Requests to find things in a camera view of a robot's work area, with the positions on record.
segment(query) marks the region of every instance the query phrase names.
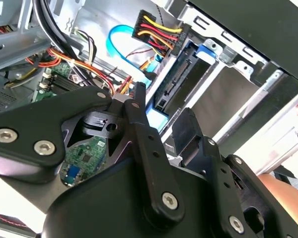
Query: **cable bundle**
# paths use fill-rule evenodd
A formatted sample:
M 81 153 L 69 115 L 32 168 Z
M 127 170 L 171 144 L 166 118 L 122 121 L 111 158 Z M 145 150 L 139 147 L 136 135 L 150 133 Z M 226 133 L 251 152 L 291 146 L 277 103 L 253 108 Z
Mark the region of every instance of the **cable bundle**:
M 142 10 L 138 16 L 133 37 L 149 44 L 157 55 L 164 57 L 173 50 L 182 29 L 171 29 L 155 22 L 155 17 Z
M 66 37 L 57 27 L 52 17 L 47 1 L 33 0 L 33 10 L 44 33 L 48 36 L 50 41 L 57 47 L 57 49 L 61 53 L 69 56 L 71 59 L 79 61 L 77 55 L 74 53 Z M 85 70 L 81 70 L 76 65 L 71 66 L 73 66 L 73 71 L 75 72 L 75 74 L 77 74 L 79 78 L 83 80 L 85 85 L 95 85 L 95 83 Z
M 83 63 L 79 60 L 74 60 L 60 52 L 58 52 L 57 50 L 55 49 L 49 49 L 48 50 L 49 54 L 53 57 L 56 57 L 56 58 L 59 58 L 61 60 L 65 60 L 66 62 L 68 62 L 70 65 L 75 65 L 77 67 L 81 67 L 81 68 L 84 68 L 94 74 L 96 74 L 100 79 L 102 79 L 104 81 L 104 83 L 109 87 L 110 91 L 111 91 L 111 94 L 114 95 L 115 94 L 115 88 L 113 86 L 113 84 L 110 82 L 110 80 L 108 79 L 108 76 L 105 75 L 103 72 L 101 72 L 99 69 L 91 66 L 91 65 L 88 65 L 86 63 Z

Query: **sata port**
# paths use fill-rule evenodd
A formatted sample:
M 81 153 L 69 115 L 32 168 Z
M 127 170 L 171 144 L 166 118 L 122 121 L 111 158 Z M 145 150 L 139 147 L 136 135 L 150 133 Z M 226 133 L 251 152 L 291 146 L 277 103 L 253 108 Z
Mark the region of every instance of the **sata port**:
M 167 102 L 166 100 L 162 99 L 161 102 L 159 103 L 159 106 L 163 107 L 166 102 Z
M 160 111 L 160 112 L 162 111 L 162 108 L 159 107 L 159 106 L 157 106 L 156 109 L 157 109 L 158 111 Z

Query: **motherboard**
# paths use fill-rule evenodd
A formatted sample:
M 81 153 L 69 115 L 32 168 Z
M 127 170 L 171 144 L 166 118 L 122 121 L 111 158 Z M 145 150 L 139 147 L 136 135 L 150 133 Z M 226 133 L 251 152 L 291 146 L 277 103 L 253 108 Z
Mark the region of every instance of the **motherboard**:
M 48 85 L 48 87 L 38 88 L 37 95 L 33 100 L 34 102 L 57 96 L 59 92 L 72 88 L 66 84 L 72 83 L 67 79 L 71 70 L 66 64 L 63 66 L 59 65 L 47 71 L 51 73 L 51 77 L 43 77 L 41 83 Z M 75 186 L 101 172 L 105 164 L 106 139 L 95 136 L 88 143 L 70 148 L 66 151 L 65 160 L 60 170 L 61 181 L 66 186 Z

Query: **silver screw head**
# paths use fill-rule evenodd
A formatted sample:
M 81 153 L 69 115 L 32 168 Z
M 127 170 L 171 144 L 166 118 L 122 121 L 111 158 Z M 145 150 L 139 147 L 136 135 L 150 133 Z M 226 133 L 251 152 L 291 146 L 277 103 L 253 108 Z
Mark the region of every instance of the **silver screw head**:
M 171 209 L 171 210 L 175 210 L 178 208 L 178 200 L 176 199 L 176 197 L 169 193 L 169 192 L 165 192 L 162 195 L 162 201 L 164 203 L 164 205 L 167 206 L 167 208 Z
M 234 230 L 236 230 L 238 233 L 240 234 L 244 233 L 244 226 L 238 218 L 236 218 L 235 216 L 230 216 L 229 223 L 234 228 Z
M 131 105 L 133 105 L 135 108 L 140 108 L 140 106 L 138 105 L 138 103 L 131 103 Z
M 2 128 L 0 129 L 0 142 L 1 143 L 11 143 L 18 138 L 18 134 L 11 129 Z
M 40 140 L 34 144 L 34 150 L 39 155 L 52 155 L 55 152 L 55 145 L 48 140 Z
M 103 93 L 97 93 L 97 96 L 98 96 L 98 97 L 101 97 L 101 98 L 106 98 L 106 95 L 103 94 Z
M 235 159 L 235 161 L 236 161 L 238 164 L 240 164 L 240 165 L 242 164 L 242 161 L 240 160 L 240 158 L 235 157 L 234 159 Z
M 211 145 L 215 145 L 215 142 L 214 142 L 212 139 L 208 139 L 208 142 L 209 142 Z

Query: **yellow wire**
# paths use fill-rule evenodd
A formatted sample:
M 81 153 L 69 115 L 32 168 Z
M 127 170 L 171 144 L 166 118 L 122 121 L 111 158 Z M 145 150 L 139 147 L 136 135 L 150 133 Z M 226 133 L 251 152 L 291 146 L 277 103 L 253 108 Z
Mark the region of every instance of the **yellow wire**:
M 27 72 L 25 75 L 23 75 L 19 80 L 24 80 L 26 79 L 28 76 L 30 76 L 32 73 L 34 73 L 36 71 L 36 68 L 30 70 L 29 72 Z
M 166 42 L 164 39 L 162 39 L 161 37 L 157 36 L 155 33 L 151 32 L 151 31 L 140 31 L 138 32 L 137 35 L 141 36 L 143 34 L 149 34 L 151 35 L 152 37 L 155 37 L 156 39 L 160 40 L 162 43 L 164 43 L 166 46 L 168 46 L 170 49 L 173 50 L 173 46 L 170 45 L 168 42 Z
M 79 61 L 77 61 L 77 60 L 71 59 L 71 58 L 69 58 L 69 57 L 67 57 L 67 56 L 63 56 L 63 55 L 59 54 L 57 51 L 55 51 L 54 49 L 51 49 L 51 52 L 52 52 L 54 55 L 56 55 L 57 57 L 59 57 L 59 58 L 61 58 L 61 59 L 63 59 L 63 60 L 66 60 L 66 61 L 68 61 L 68 62 L 70 62 L 70 63 L 79 65 L 79 66 L 81 66 L 81 67 L 83 67 L 83 68 L 85 68 L 85 69 L 87 69 L 87 70 L 93 72 L 94 74 L 98 75 L 99 77 L 101 77 L 101 75 L 97 72 L 98 69 L 94 68 L 93 66 L 90 66 L 90 65 L 87 65 L 87 64 L 85 65 L 85 64 L 82 63 L 82 62 L 79 62 Z M 111 91 L 112 91 L 112 95 L 114 95 L 114 94 L 115 94 L 115 88 L 114 88 L 114 86 L 111 87 L 111 85 L 109 85 L 105 80 L 104 80 L 104 83 L 111 89 Z
M 129 88 L 130 84 L 132 84 L 133 79 L 131 79 L 126 86 L 123 88 L 123 90 L 121 90 L 121 94 L 125 94 L 125 92 L 127 91 L 127 89 Z
M 156 28 L 159 28 L 161 30 L 165 30 L 165 31 L 168 31 L 168 32 L 172 32 L 172 33 L 180 33 L 182 31 L 182 29 L 178 28 L 178 29 L 171 29 L 171 28 L 168 28 L 168 27 L 165 27 L 165 26 L 161 26 L 159 25 L 158 23 L 155 23 L 154 21 L 152 21 L 149 17 L 147 16 L 144 16 L 144 18 L 152 25 L 154 25 Z
M 149 59 L 143 66 L 140 67 L 140 70 L 144 70 L 145 68 L 147 68 L 149 66 L 149 64 L 151 63 L 152 58 Z M 125 94 L 125 92 L 128 90 L 130 84 L 132 84 L 133 79 L 131 78 L 130 81 L 125 85 L 125 87 L 123 88 L 123 90 L 121 90 L 121 94 Z
M 153 49 L 153 51 L 157 54 L 157 55 L 159 55 L 160 57 L 164 57 L 162 54 L 160 54 L 154 47 L 152 48 Z

